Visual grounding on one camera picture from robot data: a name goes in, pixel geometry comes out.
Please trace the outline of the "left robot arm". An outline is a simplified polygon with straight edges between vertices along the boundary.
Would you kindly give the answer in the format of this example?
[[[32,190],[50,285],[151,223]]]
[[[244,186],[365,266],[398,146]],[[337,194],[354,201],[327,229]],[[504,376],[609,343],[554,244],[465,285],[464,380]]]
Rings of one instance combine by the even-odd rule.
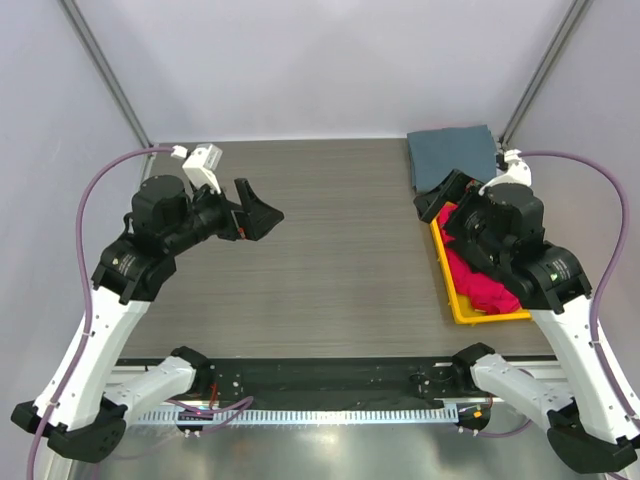
[[[144,413],[178,395],[200,399],[211,391],[210,361],[188,347],[118,387],[106,383],[130,334],[176,272],[177,256],[212,236],[259,241],[283,221],[283,212],[263,202],[248,180],[234,184],[237,202],[209,186],[188,193],[171,175],[142,183],[123,233],[101,254],[85,316],[60,367],[37,399],[14,408],[17,426],[41,432],[64,458],[97,464]]]

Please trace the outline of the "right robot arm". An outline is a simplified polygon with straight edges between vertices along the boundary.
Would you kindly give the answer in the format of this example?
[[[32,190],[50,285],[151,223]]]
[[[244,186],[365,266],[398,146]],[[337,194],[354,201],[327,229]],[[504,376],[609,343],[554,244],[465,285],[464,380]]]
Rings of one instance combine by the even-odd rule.
[[[632,390],[618,394],[600,363],[612,357],[591,312],[592,288],[569,250],[545,240],[544,205],[522,183],[485,186],[459,170],[415,197],[418,217],[444,225],[451,249],[473,270],[512,293],[552,347],[568,382],[558,391],[527,375],[483,343],[453,357],[453,388],[494,394],[545,431],[556,455],[576,473],[617,473],[638,459]]]

